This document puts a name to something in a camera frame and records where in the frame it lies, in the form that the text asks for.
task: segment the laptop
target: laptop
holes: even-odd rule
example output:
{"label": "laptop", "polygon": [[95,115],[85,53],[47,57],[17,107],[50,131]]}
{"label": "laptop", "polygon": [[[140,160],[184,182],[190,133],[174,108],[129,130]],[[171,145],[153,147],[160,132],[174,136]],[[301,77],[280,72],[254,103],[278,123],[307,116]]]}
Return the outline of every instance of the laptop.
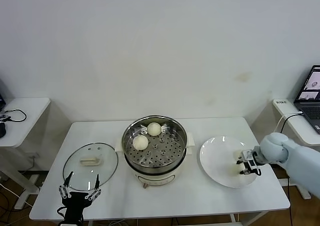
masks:
{"label": "laptop", "polygon": [[320,65],[314,65],[306,78],[294,105],[320,134]]}

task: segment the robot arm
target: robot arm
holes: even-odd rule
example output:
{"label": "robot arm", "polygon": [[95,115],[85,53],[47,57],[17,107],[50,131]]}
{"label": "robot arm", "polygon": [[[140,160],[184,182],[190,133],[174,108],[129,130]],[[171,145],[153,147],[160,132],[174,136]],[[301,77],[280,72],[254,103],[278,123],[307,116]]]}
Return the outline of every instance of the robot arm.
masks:
{"label": "robot arm", "polygon": [[300,146],[286,135],[273,132],[264,137],[260,146],[241,152],[237,164],[243,163],[240,174],[256,173],[264,164],[278,164],[297,184],[320,199],[320,152]]}
{"label": "robot arm", "polygon": [[[57,210],[57,213],[63,217],[63,221],[58,226],[83,226],[84,217],[83,211],[89,207],[93,201],[101,194],[99,188],[99,174],[96,176],[93,193],[87,192],[69,192],[69,182],[74,172],[71,172],[65,179],[63,185],[59,186],[60,196],[62,198],[62,204],[64,206]],[[65,214],[61,213],[62,209],[66,209]]]}

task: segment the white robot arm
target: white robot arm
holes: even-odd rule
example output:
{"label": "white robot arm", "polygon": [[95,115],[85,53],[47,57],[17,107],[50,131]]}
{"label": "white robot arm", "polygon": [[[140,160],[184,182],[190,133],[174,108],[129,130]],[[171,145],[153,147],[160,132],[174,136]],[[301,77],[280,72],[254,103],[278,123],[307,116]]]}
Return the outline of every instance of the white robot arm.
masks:
{"label": "white robot arm", "polygon": [[241,152],[237,164],[244,163],[241,174],[261,174],[259,166],[278,164],[297,184],[320,199],[320,152],[300,146],[286,135],[273,132],[264,137],[260,146]]}

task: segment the steamed bun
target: steamed bun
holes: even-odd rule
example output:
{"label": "steamed bun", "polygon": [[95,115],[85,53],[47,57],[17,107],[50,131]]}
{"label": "steamed bun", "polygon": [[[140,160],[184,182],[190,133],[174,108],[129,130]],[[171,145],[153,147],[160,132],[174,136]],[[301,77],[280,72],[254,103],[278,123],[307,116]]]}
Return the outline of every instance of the steamed bun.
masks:
{"label": "steamed bun", "polygon": [[136,150],[145,150],[148,147],[148,139],[144,135],[138,135],[133,139],[132,145]]}
{"label": "steamed bun", "polygon": [[148,127],[146,127],[146,130],[149,135],[158,136],[161,134],[161,125],[156,122],[152,122],[148,125]]}

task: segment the white wall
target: white wall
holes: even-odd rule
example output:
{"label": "white wall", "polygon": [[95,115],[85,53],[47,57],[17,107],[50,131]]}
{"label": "white wall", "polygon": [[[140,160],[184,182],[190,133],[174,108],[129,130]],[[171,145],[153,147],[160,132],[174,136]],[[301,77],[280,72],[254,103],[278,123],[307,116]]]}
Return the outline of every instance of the white wall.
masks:
{"label": "white wall", "polygon": [[49,97],[67,119],[55,124],[49,112],[56,129],[42,150],[59,149],[52,134],[69,121],[148,114],[244,116],[259,138],[274,126],[271,99],[294,95],[320,63],[319,8],[319,0],[0,0],[1,90]]}

